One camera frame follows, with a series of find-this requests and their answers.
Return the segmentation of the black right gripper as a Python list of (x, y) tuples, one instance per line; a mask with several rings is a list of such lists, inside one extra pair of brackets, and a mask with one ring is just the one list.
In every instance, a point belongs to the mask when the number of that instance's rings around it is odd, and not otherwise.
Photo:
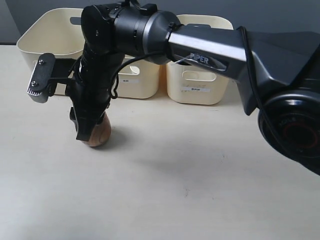
[(76, 140), (88, 142), (98, 120), (78, 119), (76, 112), (107, 108), (110, 103), (110, 89), (115, 83), (116, 70), (123, 63), (123, 53), (96, 55), (83, 53), (75, 62), (73, 80), (66, 88), (66, 94), (72, 100), (70, 120), (76, 122)]

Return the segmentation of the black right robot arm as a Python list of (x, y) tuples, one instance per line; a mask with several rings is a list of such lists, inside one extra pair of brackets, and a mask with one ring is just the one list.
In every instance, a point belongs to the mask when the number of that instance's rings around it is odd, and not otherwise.
[(82, 56), (67, 93), (80, 141), (90, 140), (111, 99), (125, 56), (191, 65), (235, 80), (243, 110), (259, 110), (264, 139), (280, 154), (320, 172), (320, 36), (264, 33), (244, 27), (184, 25), (155, 4), (90, 5), (81, 13)]

